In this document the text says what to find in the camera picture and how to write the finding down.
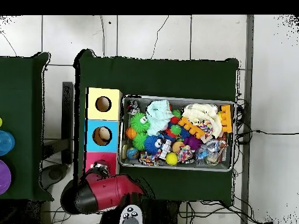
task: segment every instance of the blue box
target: blue box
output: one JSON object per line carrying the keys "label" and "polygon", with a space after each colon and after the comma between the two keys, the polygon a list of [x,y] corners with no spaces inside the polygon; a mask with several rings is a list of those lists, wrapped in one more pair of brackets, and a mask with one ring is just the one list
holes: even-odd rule
{"label": "blue box", "polygon": [[[87,152],[117,152],[117,143],[119,138],[118,121],[87,120]],[[107,145],[98,145],[92,138],[93,132],[98,127],[107,127],[111,130],[112,139]]]}

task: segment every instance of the round hole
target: round hole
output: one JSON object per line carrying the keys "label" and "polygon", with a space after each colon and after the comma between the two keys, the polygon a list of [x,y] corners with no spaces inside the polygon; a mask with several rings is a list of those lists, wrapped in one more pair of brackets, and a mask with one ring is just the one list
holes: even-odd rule
{"label": "round hole", "polygon": [[112,132],[108,127],[97,127],[92,134],[93,141],[100,146],[107,145],[112,139]]}
{"label": "round hole", "polygon": [[111,100],[106,96],[101,96],[96,100],[96,108],[98,111],[105,112],[111,109]]}

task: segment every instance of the green table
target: green table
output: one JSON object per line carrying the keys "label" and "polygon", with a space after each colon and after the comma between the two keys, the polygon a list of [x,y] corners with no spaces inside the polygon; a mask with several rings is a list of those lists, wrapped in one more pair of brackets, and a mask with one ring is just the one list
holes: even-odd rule
{"label": "green table", "polygon": [[[124,95],[149,95],[235,101],[236,59],[226,61],[171,61],[130,58],[96,58],[82,50],[75,59],[75,138],[84,145],[85,89],[118,89]],[[83,149],[78,154],[82,174]],[[120,173],[141,177],[152,187],[156,199],[175,201],[222,200],[231,205],[232,171],[209,172],[121,167]]]}
{"label": "green table", "polygon": [[15,137],[15,147],[0,156],[11,170],[12,183],[0,199],[52,200],[39,183],[42,160],[42,70],[49,54],[31,58],[0,57],[0,130]]}

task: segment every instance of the metal tray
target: metal tray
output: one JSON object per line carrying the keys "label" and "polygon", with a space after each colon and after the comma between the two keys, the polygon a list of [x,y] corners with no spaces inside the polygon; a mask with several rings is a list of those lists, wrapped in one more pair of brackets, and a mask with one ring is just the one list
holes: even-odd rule
{"label": "metal tray", "polygon": [[231,118],[232,118],[232,133],[227,135],[227,143],[228,147],[226,147],[226,155],[225,161],[217,164],[216,166],[209,165],[199,165],[197,161],[189,164],[177,164],[176,166],[169,166],[164,161],[160,160],[159,166],[145,166],[140,164],[137,160],[129,160],[122,159],[122,147],[127,144],[128,148],[132,147],[132,140],[126,137],[126,129],[129,127],[130,115],[126,113],[124,110],[122,112],[121,123],[120,123],[120,139],[119,139],[119,152],[118,152],[118,160],[121,166],[129,166],[129,167],[144,167],[144,168],[154,168],[154,169],[180,169],[180,170],[202,170],[202,171],[211,171],[211,172],[228,172],[232,169],[233,160],[234,160],[234,134],[235,134],[235,124],[234,119],[236,119],[236,107],[235,103],[232,101],[219,101],[219,100],[199,100],[199,99],[184,99],[184,98],[170,98],[170,97],[158,97],[158,96],[132,96],[125,95],[121,101],[122,109],[127,108],[127,103],[129,100],[138,100],[139,107],[142,113],[145,113],[146,107],[155,100],[168,100],[172,105],[173,109],[181,109],[186,107],[191,103],[200,103],[200,104],[215,104],[220,107],[222,105],[230,105],[231,106]]}

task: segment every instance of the blue cup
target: blue cup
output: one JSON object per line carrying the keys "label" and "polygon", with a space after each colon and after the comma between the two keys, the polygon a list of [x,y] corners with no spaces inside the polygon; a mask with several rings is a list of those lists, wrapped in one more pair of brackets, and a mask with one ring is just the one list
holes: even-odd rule
{"label": "blue cup", "polygon": [[15,146],[15,139],[12,134],[0,131],[0,156],[7,154]]}

